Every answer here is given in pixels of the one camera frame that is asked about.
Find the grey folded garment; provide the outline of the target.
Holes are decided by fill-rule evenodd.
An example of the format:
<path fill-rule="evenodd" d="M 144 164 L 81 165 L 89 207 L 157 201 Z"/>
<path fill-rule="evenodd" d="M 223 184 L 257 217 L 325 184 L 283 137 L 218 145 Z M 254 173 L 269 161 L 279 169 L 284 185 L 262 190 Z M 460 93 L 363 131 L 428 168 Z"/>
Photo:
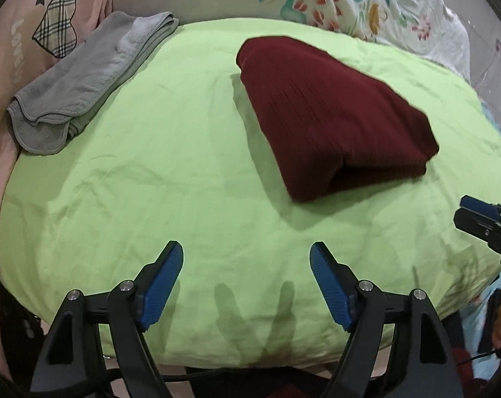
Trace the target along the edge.
<path fill-rule="evenodd" d="M 71 54 L 14 95 L 7 112 L 20 147 L 37 156 L 62 151 L 178 24 L 170 12 L 109 15 Z"/>

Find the dark red knit sweater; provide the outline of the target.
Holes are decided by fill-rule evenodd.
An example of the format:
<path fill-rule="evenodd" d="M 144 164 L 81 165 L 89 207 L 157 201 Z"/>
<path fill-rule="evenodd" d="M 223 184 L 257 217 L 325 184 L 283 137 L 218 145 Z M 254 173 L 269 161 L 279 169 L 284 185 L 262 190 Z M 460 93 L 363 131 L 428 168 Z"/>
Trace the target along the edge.
<path fill-rule="evenodd" d="M 247 39 L 236 64 L 295 201 L 420 177 L 439 151 L 425 113 L 310 44 Z"/>

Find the light green bed sheet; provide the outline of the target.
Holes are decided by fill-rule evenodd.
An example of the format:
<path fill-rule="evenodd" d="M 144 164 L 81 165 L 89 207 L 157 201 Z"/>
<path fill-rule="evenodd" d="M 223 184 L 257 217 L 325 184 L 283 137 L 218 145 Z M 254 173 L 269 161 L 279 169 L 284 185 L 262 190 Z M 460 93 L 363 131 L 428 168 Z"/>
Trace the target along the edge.
<path fill-rule="evenodd" d="M 292 202 L 236 65 L 242 43 L 265 35 L 321 48 L 422 110 L 440 146 L 426 175 Z M 495 252 L 454 227 L 467 194 L 501 203 L 501 134 L 460 76 L 302 24 L 187 24 L 61 153 L 18 158 L 0 212 L 0 281 L 51 322 L 71 289 L 108 291 L 175 240 L 184 266 L 146 334 L 156 362 L 326 363 L 347 335 L 311 272 L 311 245 L 325 242 L 385 291 L 424 289 L 447 316 L 500 270 Z"/>

